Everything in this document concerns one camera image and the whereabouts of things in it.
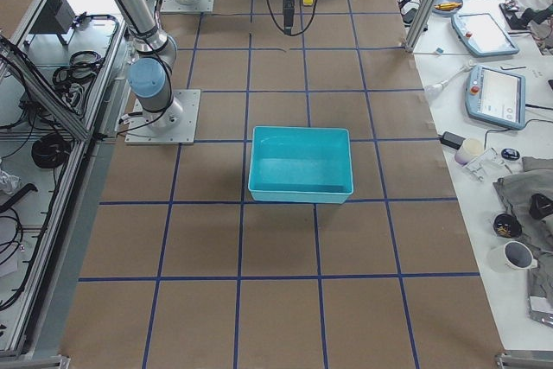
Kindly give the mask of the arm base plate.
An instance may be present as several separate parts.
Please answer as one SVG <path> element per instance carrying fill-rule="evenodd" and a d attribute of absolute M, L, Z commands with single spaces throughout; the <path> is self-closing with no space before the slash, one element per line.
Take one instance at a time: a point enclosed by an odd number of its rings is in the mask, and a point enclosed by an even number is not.
<path fill-rule="evenodd" d="M 165 15 L 212 14 L 215 0 L 162 0 L 161 13 Z"/>
<path fill-rule="evenodd" d="M 173 90 L 173 103 L 161 115 L 143 112 L 138 99 L 133 111 L 141 112 L 132 118 L 125 134 L 129 145 L 193 144 L 200 109 L 200 89 Z"/>

